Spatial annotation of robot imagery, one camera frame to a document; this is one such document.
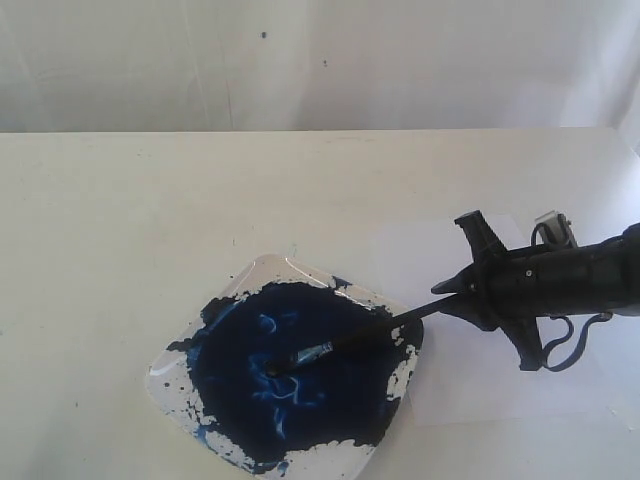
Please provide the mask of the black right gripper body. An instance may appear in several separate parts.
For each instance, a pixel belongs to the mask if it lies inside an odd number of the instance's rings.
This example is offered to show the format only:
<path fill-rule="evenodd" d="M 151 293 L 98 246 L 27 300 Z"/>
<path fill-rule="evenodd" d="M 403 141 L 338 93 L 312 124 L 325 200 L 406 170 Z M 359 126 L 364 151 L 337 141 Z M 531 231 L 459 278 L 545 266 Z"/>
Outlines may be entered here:
<path fill-rule="evenodd" d="M 501 330 L 516 348 L 523 371 L 551 370 L 551 351 L 570 339 L 574 327 L 547 344 L 540 339 L 540 317 L 569 322 L 588 316 L 588 324 L 613 315 L 639 313 L 639 227 L 573 249 L 546 245 L 507 249 L 479 211 L 455 219 L 470 245 L 472 264 L 486 281 L 478 292 L 457 294 L 480 300 L 491 312 L 493 330 Z"/>

